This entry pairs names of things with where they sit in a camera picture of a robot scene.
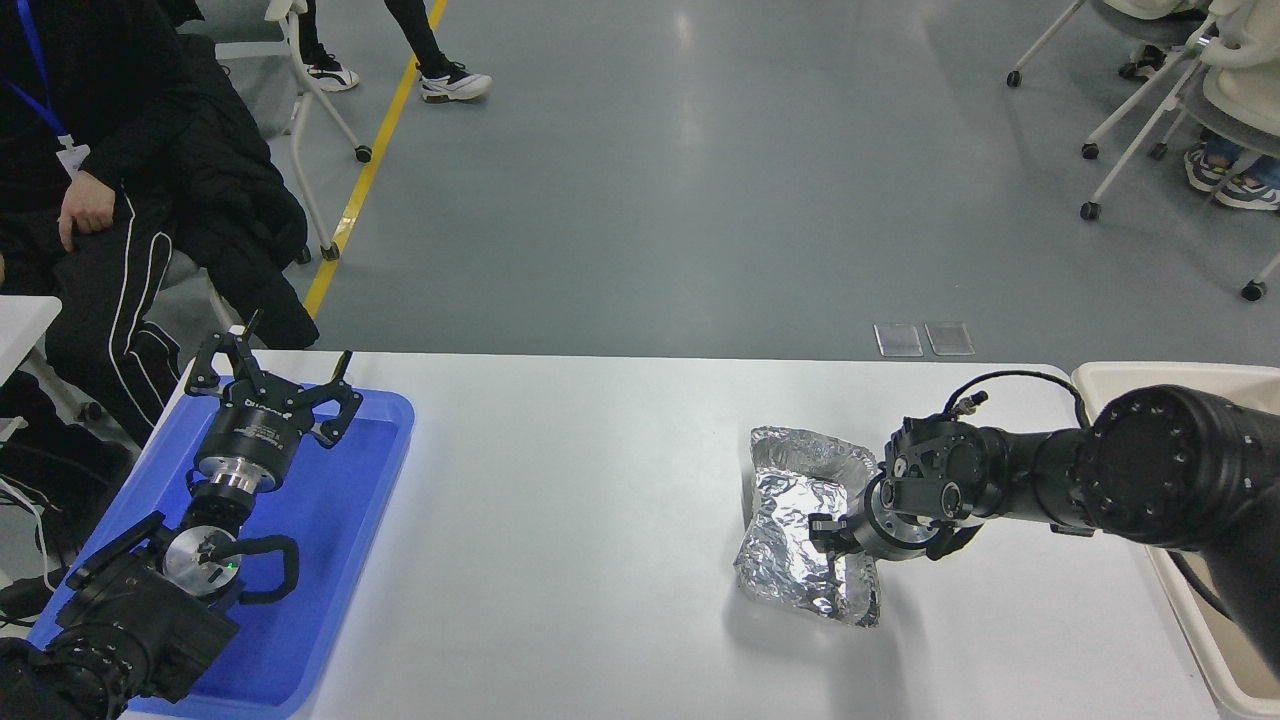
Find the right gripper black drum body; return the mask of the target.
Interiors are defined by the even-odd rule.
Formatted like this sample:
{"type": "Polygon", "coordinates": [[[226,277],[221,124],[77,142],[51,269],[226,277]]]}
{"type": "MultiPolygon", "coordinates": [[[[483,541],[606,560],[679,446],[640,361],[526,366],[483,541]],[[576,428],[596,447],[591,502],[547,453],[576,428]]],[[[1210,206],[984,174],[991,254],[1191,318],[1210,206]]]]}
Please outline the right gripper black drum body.
{"type": "Polygon", "coordinates": [[[868,557],[883,560],[886,556],[886,543],[881,533],[881,525],[868,505],[859,500],[851,503],[844,516],[845,534],[858,547],[858,552],[868,557]]]}

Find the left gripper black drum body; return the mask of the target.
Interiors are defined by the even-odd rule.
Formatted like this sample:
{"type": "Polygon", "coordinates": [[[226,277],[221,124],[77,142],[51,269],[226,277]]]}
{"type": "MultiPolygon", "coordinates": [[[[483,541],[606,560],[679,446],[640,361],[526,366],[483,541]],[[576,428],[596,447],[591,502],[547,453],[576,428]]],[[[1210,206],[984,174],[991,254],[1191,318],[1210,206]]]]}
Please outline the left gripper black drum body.
{"type": "Polygon", "coordinates": [[[224,386],[219,409],[195,454],[195,469],[212,478],[233,471],[257,480],[284,480],[310,424],[297,402],[305,391],[276,386],[265,395],[224,386]]]}

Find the person's hand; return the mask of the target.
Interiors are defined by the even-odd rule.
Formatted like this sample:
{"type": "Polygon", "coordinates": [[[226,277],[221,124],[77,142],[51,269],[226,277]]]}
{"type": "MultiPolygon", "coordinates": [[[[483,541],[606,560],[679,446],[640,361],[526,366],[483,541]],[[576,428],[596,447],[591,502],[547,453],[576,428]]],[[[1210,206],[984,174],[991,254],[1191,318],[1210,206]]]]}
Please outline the person's hand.
{"type": "Polygon", "coordinates": [[[114,224],[116,192],[88,172],[78,170],[64,193],[56,228],[60,245],[76,251],[76,234],[96,234],[114,224]]]}

